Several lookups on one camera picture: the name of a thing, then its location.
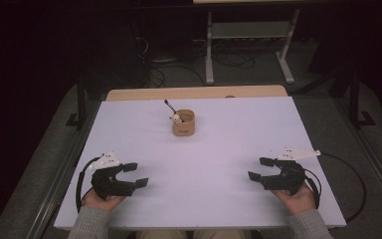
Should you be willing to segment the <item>wooden table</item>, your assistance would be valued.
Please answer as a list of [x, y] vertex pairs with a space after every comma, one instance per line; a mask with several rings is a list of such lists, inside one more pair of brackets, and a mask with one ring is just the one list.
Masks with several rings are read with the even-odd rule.
[[287, 91], [283, 86], [272, 85], [112, 90], [107, 94], [106, 100], [113, 102], [286, 96]]

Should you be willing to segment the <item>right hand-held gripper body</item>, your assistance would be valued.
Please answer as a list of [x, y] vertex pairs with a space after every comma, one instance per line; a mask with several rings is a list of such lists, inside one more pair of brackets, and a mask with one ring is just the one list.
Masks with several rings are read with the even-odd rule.
[[319, 156], [319, 150], [285, 147], [284, 151], [276, 158], [275, 167], [281, 172], [278, 175], [262, 176], [261, 185], [265, 190], [286, 190], [290, 195], [296, 194], [307, 181], [316, 195], [321, 194], [321, 184], [309, 178], [305, 169], [298, 163], [300, 159]]

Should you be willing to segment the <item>black metal stand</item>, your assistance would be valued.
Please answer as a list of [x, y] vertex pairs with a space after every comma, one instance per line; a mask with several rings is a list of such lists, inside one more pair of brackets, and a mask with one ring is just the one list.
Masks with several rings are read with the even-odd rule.
[[365, 125], [375, 125], [369, 112], [363, 112], [359, 109], [360, 81], [358, 73], [353, 69], [341, 68], [336, 71], [334, 79], [330, 95], [342, 99], [346, 92], [349, 92], [348, 116], [351, 123], [357, 129]]
[[80, 130], [86, 121], [86, 89], [83, 76], [79, 76], [77, 82], [77, 111], [70, 114], [66, 126], [74, 126], [76, 130]]

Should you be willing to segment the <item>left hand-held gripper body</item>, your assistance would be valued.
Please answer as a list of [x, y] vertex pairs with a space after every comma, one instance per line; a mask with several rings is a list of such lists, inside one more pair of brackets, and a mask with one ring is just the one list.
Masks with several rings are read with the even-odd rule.
[[134, 182], [119, 181], [116, 176], [124, 172], [124, 164], [120, 162], [113, 151], [104, 153], [89, 165], [92, 176], [92, 186], [101, 199], [108, 196], [130, 196], [135, 190]]

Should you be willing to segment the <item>white metal desk frame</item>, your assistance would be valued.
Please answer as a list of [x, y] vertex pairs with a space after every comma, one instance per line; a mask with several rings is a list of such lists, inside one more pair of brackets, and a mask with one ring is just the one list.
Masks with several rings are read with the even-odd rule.
[[212, 41], [227, 39], [284, 39], [284, 45], [276, 51], [276, 57], [287, 84], [294, 78], [287, 64], [287, 51], [296, 27], [300, 10], [295, 9], [288, 21], [268, 22], [214, 22], [213, 14], [207, 14], [207, 41], [205, 57], [205, 80], [214, 84]]

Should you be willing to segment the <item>person's right hand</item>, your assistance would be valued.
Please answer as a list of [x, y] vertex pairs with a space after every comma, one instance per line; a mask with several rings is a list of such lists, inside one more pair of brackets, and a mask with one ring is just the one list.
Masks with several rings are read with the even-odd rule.
[[290, 195], [289, 192], [285, 190], [272, 190], [272, 194], [283, 204], [291, 215], [297, 215], [316, 208], [313, 192], [305, 184], [294, 195]]

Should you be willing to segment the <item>tan pen holder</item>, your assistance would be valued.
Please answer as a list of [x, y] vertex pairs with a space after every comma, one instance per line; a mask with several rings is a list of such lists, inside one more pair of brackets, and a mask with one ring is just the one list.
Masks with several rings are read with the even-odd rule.
[[195, 132], [195, 114], [191, 110], [179, 110], [178, 111], [184, 122], [174, 123], [172, 122], [172, 131], [176, 136], [190, 136]]

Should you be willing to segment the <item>black brush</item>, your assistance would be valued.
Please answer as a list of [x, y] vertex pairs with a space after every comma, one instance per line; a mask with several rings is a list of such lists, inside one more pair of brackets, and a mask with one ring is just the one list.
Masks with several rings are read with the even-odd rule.
[[169, 103], [168, 100], [165, 100], [164, 103], [173, 111], [174, 114], [179, 114], [179, 112]]

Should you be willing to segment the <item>person's left hand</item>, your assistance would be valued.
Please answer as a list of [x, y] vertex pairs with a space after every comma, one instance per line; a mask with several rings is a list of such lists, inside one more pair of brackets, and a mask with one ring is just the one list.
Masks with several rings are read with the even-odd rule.
[[91, 189], [83, 198], [83, 206], [112, 211], [124, 199], [124, 196], [108, 196], [106, 199], [101, 199], [96, 192]]

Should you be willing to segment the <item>aluminium rail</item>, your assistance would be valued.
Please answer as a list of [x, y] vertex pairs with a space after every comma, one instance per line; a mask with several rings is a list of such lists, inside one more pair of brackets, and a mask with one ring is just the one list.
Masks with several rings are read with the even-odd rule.
[[28, 191], [33, 194], [36, 190], [40, 198], [25, 239], [41, 239], [51, 225], [64, 200], [99, 107], [100, 101], [86, 102], [82, 125], [70, 124], [70, 120], [79, 115], [78, 104], [62, 104], [57, 110], [29, 166], [32, 172]]
[[375, 126], [376, 121], [368, 112], [361, 111], [355, 114], [355, 119], [351, 117], [350, 108], [347, 107], [343, 100], [334, 100], [339, 113], [345, 119], [346, 124], [351, 129], [362, 151], [367, 157], [367, 161], [372, 167], [373, 174], [377, 178], [378, 184], [382, 189], [382, 162], [377, 152], [373, 149], [372, 144], [364, 135], [362, 128], [364, 126]]

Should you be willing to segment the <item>white board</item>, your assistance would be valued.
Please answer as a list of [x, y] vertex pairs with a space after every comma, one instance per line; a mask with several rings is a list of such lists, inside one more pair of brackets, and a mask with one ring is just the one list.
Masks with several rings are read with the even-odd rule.
[[83, 154], [89, 160], [113, 151], [136, 170], [118, 179], [148, 178], [144, 188], [116, 207], [114, 229], [275, 228], [287, 223], [282, 204], [248, 172], [276, 175], [261, 157], [311, 142], [293, 99], [230, 98], [168, 100], [195, 114], [195, 132], [176, 136], [173, 111], [164, 100], [104, 102]]

